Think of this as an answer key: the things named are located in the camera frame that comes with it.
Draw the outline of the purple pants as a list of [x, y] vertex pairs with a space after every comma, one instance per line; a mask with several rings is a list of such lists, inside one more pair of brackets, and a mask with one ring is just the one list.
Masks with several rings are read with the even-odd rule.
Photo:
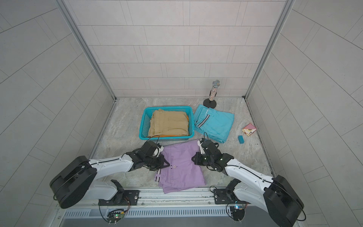
[[206, 185], [200, 166], [192, 158], [200, 152], [198, 140], [167, 145], [161, 152], [169, 167], [156, 173], [155, 181], [165, 194]]

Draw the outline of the teal pants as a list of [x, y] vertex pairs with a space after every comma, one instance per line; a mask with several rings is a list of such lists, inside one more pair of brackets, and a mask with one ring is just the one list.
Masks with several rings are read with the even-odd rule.
[[193, 117], [195, 131], [206, 133], [210, 139], [218, 143], [227, 141], [234, 122], [234, 114], [199, 105]]

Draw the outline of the teal plastic basket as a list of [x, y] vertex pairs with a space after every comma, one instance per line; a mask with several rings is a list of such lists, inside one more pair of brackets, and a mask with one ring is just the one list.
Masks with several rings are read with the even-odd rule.
[[194, 136], [194, 118], [189, 106], [148, 107], [144, 110], [141, 140], [188, 140]]

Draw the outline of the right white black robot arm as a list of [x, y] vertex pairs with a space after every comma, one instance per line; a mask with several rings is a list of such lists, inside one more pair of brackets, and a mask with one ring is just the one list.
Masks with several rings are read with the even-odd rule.
[[304, 213], [304, 204], [283, 176], [271, 177], [239, 162], [232, 155], [221, 153], [219, 144], [211, 140], [198, 141], [200, 152], [192, 158], [194, 164], [205, 166], [232, 177], [226, 196], [232, 203], [245, 201], [266, 211], [280, 227], [292, 227]]

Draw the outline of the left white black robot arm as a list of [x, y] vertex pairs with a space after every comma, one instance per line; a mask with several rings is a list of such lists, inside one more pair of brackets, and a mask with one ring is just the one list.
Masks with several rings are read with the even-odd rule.
[[49, 183], [54, 200], [67, 209], [81, 200], [99, 200], [102, 205], [130, 204], [121, 184], [100, 179], [116, 173], [127, 173], [140, 168], [158, 171], [170, 166], [163, 154], [163, 146], [146, 141], [142, 147], [121, 156], [107, 159], [75, 158]]

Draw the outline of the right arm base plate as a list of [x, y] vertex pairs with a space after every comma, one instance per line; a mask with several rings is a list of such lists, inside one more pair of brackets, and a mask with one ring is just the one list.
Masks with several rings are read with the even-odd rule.
[[235, 195], [232, 194], [232, 192], [227, 191], [226, 189], [213, 189], [211, 190], [214, 196], [215, 204], [221, 205], [225, 204], [247, 204], [246, 201], [241, 201], [237, 199]]

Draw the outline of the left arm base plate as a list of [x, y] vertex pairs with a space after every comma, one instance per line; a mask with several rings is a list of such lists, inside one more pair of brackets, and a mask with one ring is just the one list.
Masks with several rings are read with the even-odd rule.
[[117, 192], [110, 200], [99, 200], [100, 206], [136, 206], [139, 200], [140, 190], [125, 190]]

